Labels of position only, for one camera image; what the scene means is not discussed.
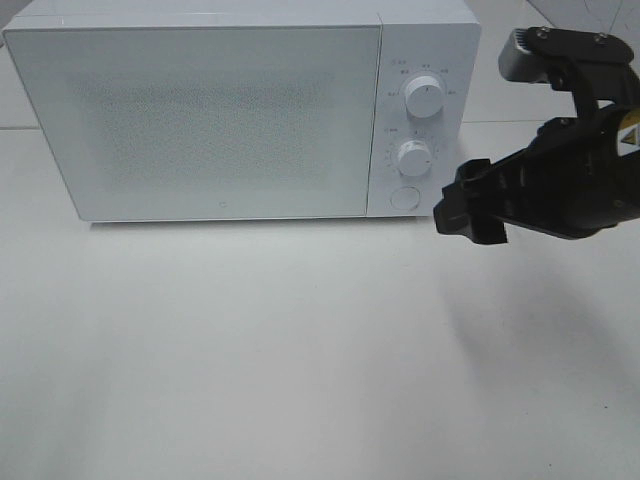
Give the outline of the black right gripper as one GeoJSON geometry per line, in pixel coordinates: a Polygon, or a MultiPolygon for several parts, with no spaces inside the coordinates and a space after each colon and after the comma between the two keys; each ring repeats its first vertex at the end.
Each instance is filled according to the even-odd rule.
{"type": "Polygon", "coordinates": [[[457,184],[442,190],[433,209],[442,235],[464,236],[478,245],[506,244],[504,223],[509,223],[578,239],[639,217],[639,156],[617,145],[627,116],[639,111],[632,49],[603,33],[525,30],[530,49],[546,61],[544,84],[570,93],[575,114],[547,121],[526,148],[496,163],[492,216],[467,194],[486,190],[491,161],[460,165],[457,184]]]}

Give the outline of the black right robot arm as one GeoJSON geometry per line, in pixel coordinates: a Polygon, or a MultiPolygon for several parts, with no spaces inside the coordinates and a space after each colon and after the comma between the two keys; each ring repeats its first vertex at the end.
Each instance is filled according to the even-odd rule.
{"type": "Polygon", "coordinates": [[[503,244],[506,225],[575,240],[639,216],[639,77],[613,35],[515,29],[498,58],[510,82],[571,94],[573,117],[545,122],[525,148],[460,165],[433,210],[436,229],[503,244]]]}

